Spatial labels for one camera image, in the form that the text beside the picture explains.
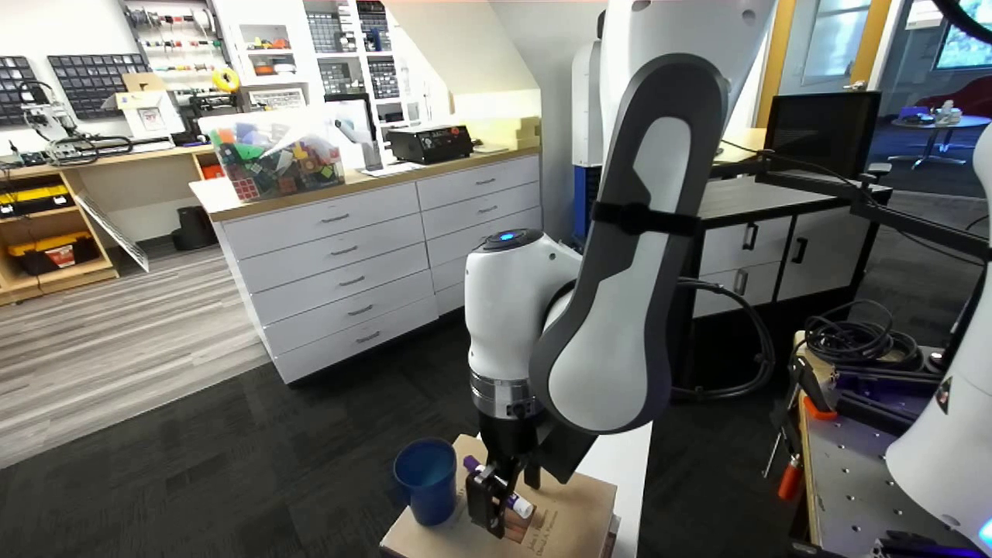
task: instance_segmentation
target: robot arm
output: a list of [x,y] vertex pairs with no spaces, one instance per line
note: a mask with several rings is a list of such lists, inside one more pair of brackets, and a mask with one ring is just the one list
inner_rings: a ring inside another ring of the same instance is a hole
[[[523,468],[537,487],[547,468],[568,482],[594,435],[638,427],[666,408],[669,348],[690,319],[677,279],[688,272],[693,239],[662,225],[705,198],[728,94],[753,63],[770,11],[771,0],[612,2],[602,79],[625,94],[602,96],[618,125],[597,187],[604,210],[582,257],[539,233],[505,233],[464,266],[470,395],[500,478]],[[494,516],[475,520],[501,533]]]

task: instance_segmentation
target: blue plastic cup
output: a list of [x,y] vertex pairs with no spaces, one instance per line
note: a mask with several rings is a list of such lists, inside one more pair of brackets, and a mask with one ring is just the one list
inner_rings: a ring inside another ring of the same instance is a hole
[[420,525],[442,525],[457,513],[457,451],[446,440],[402,448],[393,482]]

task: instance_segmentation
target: drawer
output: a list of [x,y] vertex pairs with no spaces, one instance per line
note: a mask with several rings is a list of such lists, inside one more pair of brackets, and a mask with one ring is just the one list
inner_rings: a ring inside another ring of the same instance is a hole
[[399,277],[427,271],[426,245],[409,245],[354,266],[307,277],[301,281],[276,287],[253,299],[265,327],[317,310],[322,304],[389,287]]
[[344,328],[330,339],[290,348],[285,354],[276,354],[272,363],[276,363],[278,379],[288,386],[288,381],[307,379],[320,368],[330,368],[340,361],[350,361],[356,354],[367,354],[367,352],[373,352],[392,339],[399,339],[426,324],[367,324],[367,327]]
[[[728,292],[743,295],[749,308],[771,304],[775,295],[775,279],[777,279],[777,263],[764,263],[764,266],[742,266],[732,272],[706,272],[700,281],[716,281]],[[716,292],[699,292],[693,295],[693,315],[690,317],[714,317],[714,315],[732,315],[742,310],[737,302],[716,295]]]
[[367,231],[249,257],[241,261],[241,279],[249,292],[265,292],[281,281],[339,271],[420,242],[426,242],[426,226],[420,214],[409,214],[392,225],[374,225]]
[[440,176],[420,179],[421,208],[457,204],[464,198],[482,198],[495,188],[513,188],[539,179],[539,166],[534,158],[513,158],[495,166],[477,166]]
[[522,214],[508,214],[508,216],[470,226],[470,231],[459,231],[453,235],[430,239],[427,242],[430,266],[448,263],[448,261],[464,261],[486,235],[495,235],[501,231],[517,231],[517,226],[544,231],[539,208],[528,208]]
[[464,281],[464,261],[448,261],[448,263],[430,266],[430,281],[435,281],[435,292],[442,292],[448,287],[463,287]]
[[430,272],[414,272],[339,304],[272,324],[266,340],[276,354],[367,324],[427,324],[438,317]]
[[781,263],[790,216],[706,231],[700,272]]
[[448,235],[457,231],[470,231],[482,220],[522,214],[528,208],[539,208],[539,187],[537,183],[426,210],[426,235],[427,239]]
[[335,196],[312,204],[294,204],[270,214],[253,214],[241,220],[223,220],[219,233],[236,257],[253,257],[278,250],[285,245],[301,245],[325,235],[340,235],[348,231],[384,225],[402,214],[414,214],[414,187],[384,187],[356,196]]
[[438,315],[453,315],[459,308],[464,308],[464,281],[457,281],[438,292]]

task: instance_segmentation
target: white wall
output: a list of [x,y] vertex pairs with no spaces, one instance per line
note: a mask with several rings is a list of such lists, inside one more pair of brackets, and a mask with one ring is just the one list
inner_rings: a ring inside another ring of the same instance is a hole
[[[63,96],[46,57],[64,53],[137,53],[117,0],[0,0],[0,57],[29,57],[39,82]],[[86,134],[126,134],[125,118],[83,122]],[[0,127],[0,152],[8,141],[42,149],[29,127]]]
[[393,0],[397,24],[459,94],[534,90],[534,79],[486,0]]
[[494,0],[544,110],[544,208],[552,235],[571,235],[571,60],[594,41],[604,0]]

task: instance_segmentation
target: wooden countertop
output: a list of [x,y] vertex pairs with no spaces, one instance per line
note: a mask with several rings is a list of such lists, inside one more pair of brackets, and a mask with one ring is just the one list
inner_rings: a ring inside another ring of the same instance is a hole
[[170,146],[170,149],[146,149],[146,152],[126,152],[113,158],[97,158],[94,166],[39,166],[39,167],[8,167],[0,174],[2,179],[32,179],[32,176],[56,176],[56,174],[79,174],[86,167],[114,167],[114,166],[142,166],[142,161],[160,161],[160,158],[188,158],[188,156],[214,156],[211,146]]
[[200,208],[211,214],[211,220],[236,220],[236,216],[249,216],[249,214],[265,214],[265,210],[309,204],[309,202],[320,202],[320,198],[335,198],[335,196],[354,196],[354,192],[367,192],[367,188],[413,183],[413,179],[453,174],[453,172],[463,172],[463,167],[477,167],[477,166],[494,166],[494,161],[508,161],[508,158],[523,158],[523,156],[539,156],[539,149],[484,152],[484,156],[442,161],[442,166],[397,166],[397,167],[377,172],[373,176],[356,174],[344,187],[312,188],[312,192],[299,192],[299,196],[281,196],[281,198],[257,198],[257,202],[238,198],[225,176],[223,179],[188,183],[188,188],[196,192]]

